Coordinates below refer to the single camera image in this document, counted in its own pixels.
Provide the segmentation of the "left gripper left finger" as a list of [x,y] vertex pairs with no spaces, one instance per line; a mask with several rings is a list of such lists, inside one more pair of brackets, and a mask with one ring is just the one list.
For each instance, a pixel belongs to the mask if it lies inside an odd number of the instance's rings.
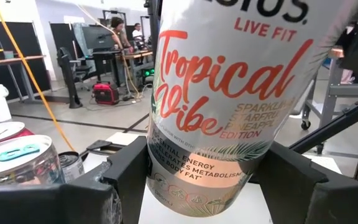
[[147,159],[139,136],[69,184],[0,185],[0,224],[138,224]]

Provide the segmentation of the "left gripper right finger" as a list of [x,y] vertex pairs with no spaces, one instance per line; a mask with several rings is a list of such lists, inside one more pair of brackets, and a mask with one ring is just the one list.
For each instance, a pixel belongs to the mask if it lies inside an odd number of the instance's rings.
[[273,224],[358,224],[358,181],[275,142],[257,168]]

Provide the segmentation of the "blue silver Red Bull can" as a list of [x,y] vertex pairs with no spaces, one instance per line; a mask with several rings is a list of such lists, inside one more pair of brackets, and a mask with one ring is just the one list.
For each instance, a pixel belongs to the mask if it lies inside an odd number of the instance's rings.
[[64,183],[50,137],[30,135],[0,142],[0,185]]

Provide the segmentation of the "red soda can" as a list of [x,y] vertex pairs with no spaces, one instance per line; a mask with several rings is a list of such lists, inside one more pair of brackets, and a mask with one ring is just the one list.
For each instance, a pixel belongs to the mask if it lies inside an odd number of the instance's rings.
[[10,121],[0,123],[0,142],[29,135],[34,134],[22,122]]

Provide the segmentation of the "white Celsius can yellow band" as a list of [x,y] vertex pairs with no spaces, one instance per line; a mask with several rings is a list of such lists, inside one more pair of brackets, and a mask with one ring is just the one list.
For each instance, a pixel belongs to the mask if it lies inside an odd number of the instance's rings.
[[228,209],[358,0],[163,0],[147,185],[174,212]]

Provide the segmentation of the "white Celsius can blue band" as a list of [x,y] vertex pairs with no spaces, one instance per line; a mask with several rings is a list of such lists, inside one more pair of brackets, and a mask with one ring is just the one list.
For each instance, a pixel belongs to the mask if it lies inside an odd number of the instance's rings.
[[65,182],[69,183],[85,173],[80,155],[74,151],[62,152],[58,155]]

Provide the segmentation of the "grey metal cart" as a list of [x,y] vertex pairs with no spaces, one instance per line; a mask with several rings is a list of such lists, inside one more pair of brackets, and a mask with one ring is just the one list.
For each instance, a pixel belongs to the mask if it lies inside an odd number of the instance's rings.
[[331,66],[329,67],[328,87],[324,103],[316,103],[313,99],[318,72],[316,72],[315,77],[301,97],[300,114],[302,130],[308,130],[311,126],[309,120],[310,112],[313,112],[319,118],[319,127],[322,127],[328,124],[333,116],[341,114],[341,111],[335,111],[338,98],[358,98],[358,84],[341,83],[343,69],[339,67],[339,62],[343,56],[342,48],[339,47],[334,47],[329,53]]

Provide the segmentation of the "red black portable generator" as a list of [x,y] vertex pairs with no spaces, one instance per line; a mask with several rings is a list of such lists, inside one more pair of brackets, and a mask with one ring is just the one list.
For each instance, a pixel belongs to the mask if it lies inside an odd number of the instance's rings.
[[93,96],[100,105],[116,105],[120,101],[118,89],[111,82],[97,81],[93,85]]

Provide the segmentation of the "black computer green light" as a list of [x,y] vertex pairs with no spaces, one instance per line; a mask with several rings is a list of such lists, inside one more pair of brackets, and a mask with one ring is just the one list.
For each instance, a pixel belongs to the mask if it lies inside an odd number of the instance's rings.
[[151,66],[142,68],[141,74],[142,74],[142,83],[144,85],[152,83],[154,80],[155,69],[154,69],[154,67],[151,67]]

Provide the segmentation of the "wooden desk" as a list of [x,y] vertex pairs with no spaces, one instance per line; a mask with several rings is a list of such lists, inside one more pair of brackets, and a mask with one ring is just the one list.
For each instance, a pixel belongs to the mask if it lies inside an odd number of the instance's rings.
[[[15,63],[19,63],[21,65],[21,77],[22,77],[22,81],[25,87],[25,92],[27,94],[27,99],[24,99],[21,93],[21,89],[19,88],[19,85],[17,83],[17,80],[14,76],[14,73],[12,71],[11,65],[15,64]],[[19,96],[19,101],[21,103],[25,103],[25,104],[42,104],[42,100],[38,100],[35,98],[34,92],[32,91],[32,85],[30,84],[29,79],[27,78],[27,75],[29,74],[29,72],[25,71],[25,66],[22,62],[22,60],[20,58],[10,58],[10,59],[4,59],[4,60],[0,60],[0,67],[1,66],[6,66],[8,68],[9,74],[12,78],[12,81],[14,82],[14,86],[16,89],[16,92]]]
[[96,64],[98,73],[111,72],[113,83],[120,87],[122,83],[132,80],[134,87],[130,90],[140,89],[142,83],[141,69],[154,66],[152,52],[148,50],[138,51],[131,54],[122,54],[120,51],[95,52],[89,56]]

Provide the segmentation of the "black partition panel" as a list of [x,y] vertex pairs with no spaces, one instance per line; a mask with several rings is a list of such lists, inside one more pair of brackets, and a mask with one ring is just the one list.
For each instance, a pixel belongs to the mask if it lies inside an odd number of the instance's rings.
[[[38,56],[42,54],[37,36],[34,31],[33,24],[30,22],[8,22],[7,26],[11,31],[15,41],[17,42],[21,52],[25,57]],[[0,23],[0,48],[13,51],[16,53],[12,42],[6,34],[2,24]],[[37,81],[38,86],[42,91],[50,89],[50,79],[42,59],[35,59],[28,61],[29,67]],[[15,79],[11,77],[9,69],[6,65],[0,66],[0,84],[4,85],[9,90],[9,100],[18,98],[19,95],[15,88],[14,80],[20,88],[21,94],[26,96],[24,81],[22,79],[22,67],[18,63],[11,65]]]
[[50,23],[49,25],[57,50],[61,47],[66,48],[73,59],[82,58],[84,56],[71,24]]

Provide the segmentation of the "black monitor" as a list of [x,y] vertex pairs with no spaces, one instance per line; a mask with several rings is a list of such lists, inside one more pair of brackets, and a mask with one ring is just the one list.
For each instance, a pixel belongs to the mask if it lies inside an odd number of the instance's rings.
[[89,49],[111,49],[115,45],[109,29],[100,26],[82,27],[86,46]]

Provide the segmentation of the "person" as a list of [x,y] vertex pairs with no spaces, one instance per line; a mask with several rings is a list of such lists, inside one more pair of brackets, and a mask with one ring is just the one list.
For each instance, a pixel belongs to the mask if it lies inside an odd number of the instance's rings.
[[134,30],[132,31],[132,37],[134,39],[134,45],[138,50],[145,50],[145,38],[142,33],[141,25],[139,23],[134,24]]
[[134,48],[127,39],[127,35],[124,28],[124,20],[120,17],[112,17],[111,30],[114,32],[112,38],[117,43],[117,45],[121,49],[128,49],[130,53],[133,53]]

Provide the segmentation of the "black metal post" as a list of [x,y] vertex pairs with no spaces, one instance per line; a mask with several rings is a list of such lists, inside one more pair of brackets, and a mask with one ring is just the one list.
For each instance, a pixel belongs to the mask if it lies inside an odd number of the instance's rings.
[[152,41],[152,52],[154,63],[157,62],[157,44],[158,44],[158,34],[160,27],[160,17],[162,11],[162,2],[163,0],[145,0],[144,7],[147,8],[147,14],[150,21],[150,35]]

